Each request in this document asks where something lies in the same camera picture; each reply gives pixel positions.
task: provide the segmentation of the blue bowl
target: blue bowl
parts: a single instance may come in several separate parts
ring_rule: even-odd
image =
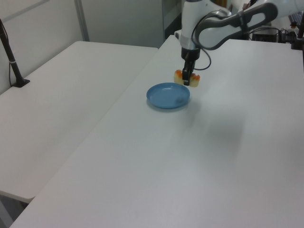
[[[147,91],[148,101],[158,108],[178,108],[186,105],[189,98],[189,89],[176,83],[161,83]]]

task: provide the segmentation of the white table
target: white table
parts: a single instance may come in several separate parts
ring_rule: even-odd
[[[76,42],[0,95],[0,194],[30,202],[156,51]]]
[[[12,228],[303,227],[302,52],[230,40],[187,106],[149,106],[180,51],[170,37]]]

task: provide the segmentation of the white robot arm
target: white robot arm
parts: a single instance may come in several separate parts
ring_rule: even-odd
[[[258,0],[249,9],[231,16],[209,0],[186,0],[179,35],[181,57],[185,60],[184,85],[189,85],[200,49],[217,49],[230,38],[303,10],[304,0]]]

